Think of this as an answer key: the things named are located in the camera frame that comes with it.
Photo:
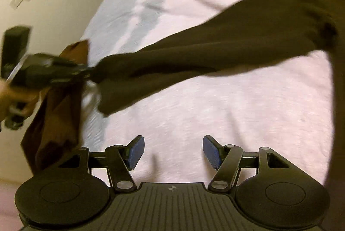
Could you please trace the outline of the person's left hand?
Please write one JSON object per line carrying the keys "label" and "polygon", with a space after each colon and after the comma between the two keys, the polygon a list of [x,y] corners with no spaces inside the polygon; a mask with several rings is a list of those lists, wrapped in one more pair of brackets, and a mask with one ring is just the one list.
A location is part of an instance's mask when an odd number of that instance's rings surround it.
{"label": "person's left hand", "polygon": [[[1,79],[1,122],[9,116],[11,111],[28,118],[34,112],[39,99],[40,91],[12,87],[8,82]],[[26,105],[22,110],[16,108],[19,102]]]}

